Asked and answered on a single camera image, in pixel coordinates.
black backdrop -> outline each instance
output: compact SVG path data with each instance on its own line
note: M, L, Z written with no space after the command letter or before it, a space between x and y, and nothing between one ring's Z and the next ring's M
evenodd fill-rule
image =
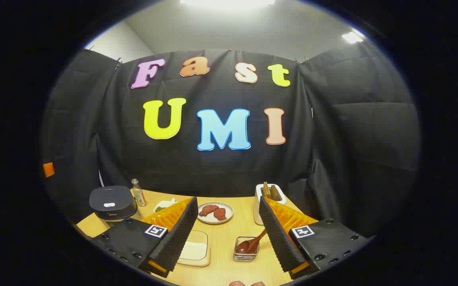
M208 58L210 71L182 77L183 62ZM138 64L165 59L146 87L131 89ZM93 60L100 63L93 65ZM240 83L236 63L256 66L258 81ZM289 87L273 83L268 66L282 64ZM52 92L44 124L44 161L51 196L76 223L89 215L89 193L130 186L202 197L251 197L263 181L277 183L304 213L334 218L364 236L398 212L412 186L419 154L416 108L384 56L367 43L327 51L298 64L266 54L207 49L157 54L119 67L84 50ZM143 129L143 103L161 100L158 125L169 125L167 100L185 98L181 127L156 140ZM264 109L281 108L286 142L267 145ZM199 151L200 119L214 109L222 122L249 110L248 150Z

wooden table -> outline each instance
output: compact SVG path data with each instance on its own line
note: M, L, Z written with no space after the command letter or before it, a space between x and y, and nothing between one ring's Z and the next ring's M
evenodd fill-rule
M144 196L147 206L139 207L143 217L153 214L153 208L160 201L170 201L172 198L182 201L189 198L148 190L144 191ZM228 286L230 282L237 280L247 286L258 281L262 281L266 286L276 286L292 281L289 273L282 271L267 235L261 239L259 254L252 262L233 260L236 237L258 236L264 230L264 226L254 222L254 197L198 197L199 205L209 201L227 203L234 210L233 217L222 224L207 224L196 219L192 230L208 234L208 247L211 248L210 264L205 267L176 264L174 271L169 272L167 278L158 275L156 277L181 286ZM289 199L285 205L300 211ZM96 237L108 229L94 213L79 222L78 227L90 237Z

orange letter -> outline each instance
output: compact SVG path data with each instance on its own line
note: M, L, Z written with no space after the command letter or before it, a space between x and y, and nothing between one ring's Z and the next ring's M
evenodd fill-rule
M186 60L180 71L181 76L191 76L194 74L205 74L210 71L208 67L208 59L203 56L196 56L195 58L189 58Z
M270 135L266 138L268 145L280 145L285 143L285 137L282 135L282 114L281 108L266 108L264 113L268 116L268 126Z
M258 81L258 75L254 73L254 71L256 71L256 67L252 64L237 63L236 71L237 73L234 75L236 76L236 79L242 83L255 83Z

ceiling light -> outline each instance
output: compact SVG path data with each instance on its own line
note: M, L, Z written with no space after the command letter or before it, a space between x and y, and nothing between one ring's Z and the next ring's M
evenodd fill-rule
M275 0L180 0L180 3L197 5L197 6L206 6L206 7L245 8L245 7L273 5L275 3Z
M353 32L358 35L360 38L362 38L363 40L365 40L365 35L362 34L360 31L358 31L357 29L355 28L352 28L351 30L353 30Z
M342 35L342 38L344 38L344 40L348 41L350 44L354 44L356 42L363 42L362 38L360 38L357 34L355 34L352 31Z

wooden spoon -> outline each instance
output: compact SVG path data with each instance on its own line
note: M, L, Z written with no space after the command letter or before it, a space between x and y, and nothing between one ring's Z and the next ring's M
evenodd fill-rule
M258 237L250 239L250 240L246 240L238 244L234 252L240 255L251 255L251 254L256 253L256 251L258 250L259 241L260 239L262 239L262 237L265 234L266 234L266 230L263 230L262 233Z

